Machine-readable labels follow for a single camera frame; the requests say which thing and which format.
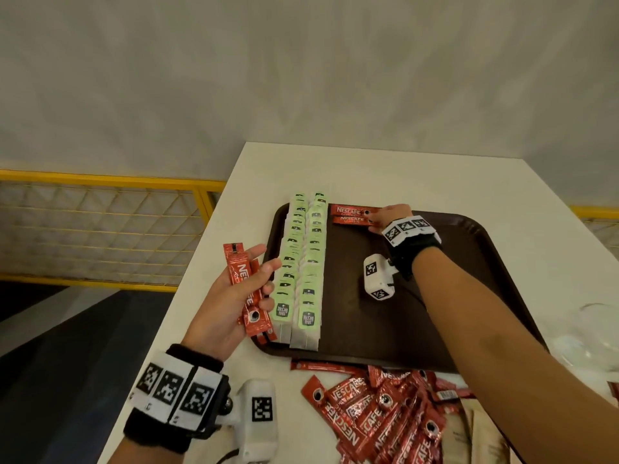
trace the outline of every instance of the wristband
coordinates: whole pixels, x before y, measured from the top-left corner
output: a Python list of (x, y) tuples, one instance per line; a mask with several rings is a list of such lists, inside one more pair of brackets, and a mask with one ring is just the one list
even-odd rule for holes
[(423, 249), (441, 249), (441, 238), (436, 229), (418, 215), (392, 221), (382, 234), (389, 242), (391, 263), (407, 281), (413, 276), (413, 261)]
[(157, 352), (129, 395), (134, 406), (124, 427), (128, 439), (183, 454), (192, 438), (206, 439), (228, 397), (223, 363), (173, 344)]

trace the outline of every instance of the table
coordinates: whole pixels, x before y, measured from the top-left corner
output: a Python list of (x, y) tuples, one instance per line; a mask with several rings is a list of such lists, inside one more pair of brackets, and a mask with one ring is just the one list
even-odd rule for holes
[[(225, 267), (223, 243), (267, 242), (275, 210), (290, 194), (316, 190), (335, 203), (406, 202), (413, 209), (475, 219), (490, 234), (537, 322), (586, 303), (619, 306), (619, 262), (521, 159), (247, 143), (147, 358), (181, 340)], [(262, 353), (248, 339), (223, 372), (233, 391), (252, 377), (275, 383), (280, 436), (275, 463), (338, 461), (333, 432), (300, 395), (311, 372), (289, 371), (288, 360)], [(345, 378), (317, 376), (327, 387)], [(608, 396), (603, 380), (580, 377)], [(120, 442), (129, 412), (125, 404), (99, 462), (107, 462)], [(207, 442), (195, 440), (185, 462), (214, 464), (232, 448), (232, 432), (221, 430)]]

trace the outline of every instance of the gray concrete wall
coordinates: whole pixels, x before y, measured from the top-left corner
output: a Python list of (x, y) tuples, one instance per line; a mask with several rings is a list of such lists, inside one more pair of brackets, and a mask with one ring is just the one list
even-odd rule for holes
[(619, 0), (0, 0), (0, 167), (226, 179), (246, 140), (525, 157), (619, 206)]

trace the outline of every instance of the person's left hand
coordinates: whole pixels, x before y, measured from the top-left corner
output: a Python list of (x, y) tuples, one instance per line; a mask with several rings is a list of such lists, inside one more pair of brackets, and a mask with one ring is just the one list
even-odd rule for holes
[[(246, 252), (250, 260), (253, 260), (266, 250), (264, 244), (258, 244)], [(230, 283), (226, 268), (211, 286), (181, 344), (226, 361), (245, 337), (245, 326), (236, 323), (243, 311), (245, 300), (257, 289), (262, 289), (264, 295), (270, 295), (275, 287), (269, 278), (271, 273), (281, 266), (282, 262), (278, 258), (269, 260), (260, 266), (257, 273), (236, 285)], [(258, 306), (268, 312), (273, 310), (274, 301), (264, 298)]]

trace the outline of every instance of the tray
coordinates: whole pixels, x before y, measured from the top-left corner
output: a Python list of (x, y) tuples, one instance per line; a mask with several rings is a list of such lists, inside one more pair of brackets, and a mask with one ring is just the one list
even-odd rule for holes
[[(265, 260), (277, 257), (288, 204), (275, 213)], [(490, 236), (476, 221), (451, 213), (414, 210), (434, 226), (443, 250), (464, 270), (494, 291), (522, 325), (544, 345), (542, 335), (501, 261)], [(318, 351), (291, 349), (268, 343), (265, 353), (290, 358), (385, 367), (457, 372), (456, 366), (419, 296), (414, 280), (394, 277), (396, 294), (375, 301), (363, 289), (363, 259), (380, 253), (388, 257), (386, 242), (365, 226), (327, 223), (327, 249), (322, 295), (322, 327)]]

